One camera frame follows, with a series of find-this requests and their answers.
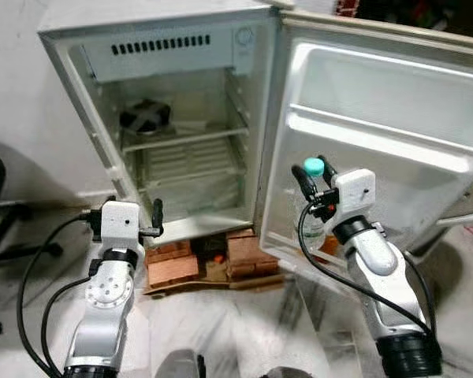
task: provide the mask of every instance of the ventilation slots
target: ventilation slots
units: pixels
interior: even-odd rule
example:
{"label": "ventilation slots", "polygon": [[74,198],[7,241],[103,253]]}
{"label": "ventilation slots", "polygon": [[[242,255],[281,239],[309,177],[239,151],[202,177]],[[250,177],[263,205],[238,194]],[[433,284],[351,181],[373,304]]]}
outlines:
{"label": "ventilation slots", "polygon": [[126,55],[208,45],[210,45],[210,35],[206,34],[190,35],[170,39],[155,39],[151,41],[139,41],[134,43],[120,43],[118,45],[112,45],[110,49],[112,50],[113,55]]}

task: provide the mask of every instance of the open fridge door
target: open fridge door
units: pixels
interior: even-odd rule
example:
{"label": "open fridge door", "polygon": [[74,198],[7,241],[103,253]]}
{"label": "open fridge door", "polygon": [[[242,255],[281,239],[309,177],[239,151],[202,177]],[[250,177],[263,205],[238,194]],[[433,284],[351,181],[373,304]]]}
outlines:
{"label": "open fridge door", "polygon": [[[291,167],[319,154],[338,172],[376,174],[369,221],[407,248],[473,182],[473,39],[312,13],[283,12],[282,22],[291,50],[262,249],[310,269]],[[320,248],[322,224],[306,227]]]}

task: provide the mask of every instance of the floor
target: floor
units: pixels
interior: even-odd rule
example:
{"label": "floor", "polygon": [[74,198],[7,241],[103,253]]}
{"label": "floor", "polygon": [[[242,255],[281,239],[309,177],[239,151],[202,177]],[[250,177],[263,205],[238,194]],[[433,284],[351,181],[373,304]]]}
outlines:
{"label": "floor", "polygon": [[[9,235],[7,243],[40,243],[50,230],[76,212],[76,210],[72,212],[65,210],[64,212],[37,213],[33,220],[17,225]],[[86,226],[71,225],[70,229],[63,231],[58,238],[58,242],[65,248],[65,253],[59,258],[49,255],[43,257],[33,273],[25,295],[27,307],[25,319],[28,334],[35,339],[34,345],[37,347],[39,343],[35,336],[39,334],[42,308],[47,299],[62,284],[86,274],[89,260],[92,257],[91,251],[88,252],[90,238],[91,232]],[[15,320],[16,290],[26,261],[23,259],[12,264],[0,264],[0,321],[4,325],[4,333],[0,335],[0,372],[4,377],[41,376],[20,344]],[[419,268],[425,273],[437,299],[438,334],[445,357],[443,376],[473,377],[473,228],[457,227],[450,230],[434,251],[419,261]],[[143,286],[143,272],[136,282],[137,287]],[[302,293],[302,298],[310,314],[307,318],[304,317],[305,312],[301,312],[304,304],[296,300],[299,298],[297,287]],[[54,360],[60,366],[63,365],[69,338],[75,326],[74,322],[80,318],[84,310],[82,306],[83,290],[84,288],[80,287],[70,291],[53,309],[51,318],[53,327],[49,331],[50,345]],[[243,293],[235,296],[219,296],[217,293],[210,292],[200,295],[205,298],[204,301],[210,303],[227,301],[235,309],[240,309],[240,311],[231,312],[234,315],[232,315],[231,328],[235,328],[235,324],[239,324],[238,327],[247,328],[252,324],[256,327],[255,329],[263,330],[265,328],[266,330],[265,324],[275,324],[277,319],[284,317],[283,308],[288,309],[285,313],[287,319],[296,319],[296,317],[302,319],[301,326],[297,328],[300,330],[299,332],[283,332],[285,339],[274,339],[275,343],[283,342],[284,346],[287,343],[291,344],[290,340],[295,340],[296,344],[293,343],[293,345],[298,350],[296,353],[288,352],[287,348],[284,349],[285,351],[281,349],[280,353],[276,351],[277,355],[272,356],[274,358],[270,357],[270,361],[273,363],[280,361],[288,364],[299,363],[301,358],[298,356],[302,355],[301,348],[307,345],[308,349],[315,350],[318,360],[323,361],[323,354],[325,354],[333,377],[379,378],[384,376],[373,340],[364,324],[359,303],[350,297],[335,295],[331,290],[315,285],[301,277],[298,277],[292,286],[286,285],[285,289],[280,292],[262,293],[260,296]],[[151,376],[151,366],[155,361],[159,361],[159,356],[155,360],[151,359],[149,355],[151,348],[155,347],[152,340],[160,337],[154,332],[164,328],[152,326],[165,318],[165,316],[159,317],[158,314],[161,311],[168,312],[168,308],[176,308],[178,303],[175,304],[175,301],[192,300],[193,303],[199,303],[201,296],[192,298],[173,296],[167,300],[151,301],[138,292],[136,305],[128,319],[130,324],[134,324],[130,326],[131,332],[128,340],[134,349],[128,348],[125,351],[123,362],[125,373],[121,376],[144,378]],[[270,314],[277,314],[279,318],[271,317]],[[145,328],[151,330],[151,334],[146,338],[139,331]],[[200,329],[198,333],[201,335],[209,333],[200,331]],[[236,344],[244,345],[244,341],[239,340],[235,335],[238,335],[238,332],[233,332],[231,336],[237,341]],[[318,344],[315,343],[315,347],[311,343],[312,335],[318,341]],[[196,340],[195,346],[201,343],[199,335],[196,335],[194,339],[191,338],[188,341],[180,339],[178,342],[191,343],[193,340]],[[259,353],[261,352],[259,349],[256,350],[256,347],[241,347],[236,351],[239,361],[252,360],[251,356]],[[234,363],[231,358],[226,358],[222,362],[226,363],[226,365],[222,364],[225,369],[230,369]],[[311,369],[319,370],[321,368],[311,366]],[[239,366],[238,371],[239,376],[253,376],[252,374],[256,374],[258,369],[250,364],[247,367]],[[222,376],[221,370],[213,372],[217,372],[213,376]]]}

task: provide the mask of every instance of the fridge handle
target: fridge handle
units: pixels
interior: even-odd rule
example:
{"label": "fridge handle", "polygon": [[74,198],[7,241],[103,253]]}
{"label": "fridge handle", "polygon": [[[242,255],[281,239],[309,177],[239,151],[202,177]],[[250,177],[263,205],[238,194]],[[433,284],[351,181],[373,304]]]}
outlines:
{"label": "fridge handle", "polygon": [[438,219],[438,221],[436,222],[436,225],[440,227],[451,227],[457,224],[466,224],[466,223],[473,223],[473,213],[461,215],[458,217]]}

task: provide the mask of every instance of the fridge shelf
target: fridge shelf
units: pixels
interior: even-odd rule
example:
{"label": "fridge shelf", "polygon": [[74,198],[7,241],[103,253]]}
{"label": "fridge shelf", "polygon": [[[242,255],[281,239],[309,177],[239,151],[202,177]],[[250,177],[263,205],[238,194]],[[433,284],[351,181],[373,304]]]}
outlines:
{"label": "fridge shelf", "polygon": [[142,151],[140,191],[172,181],[245,173],[229,137]]}
{"label": "fridge shelf", "polygon": [[132,135],[121,131],[121,150],[127,154],[146,149],[177,146],[185,143],[197,143],[210,139],[225,138],[231,135],[248,135],[248,129],[239,124],[232,128],[226,124],[208,124],[202,131],[197,132],[196,127],[182,134],[175,126],[151,136]]}

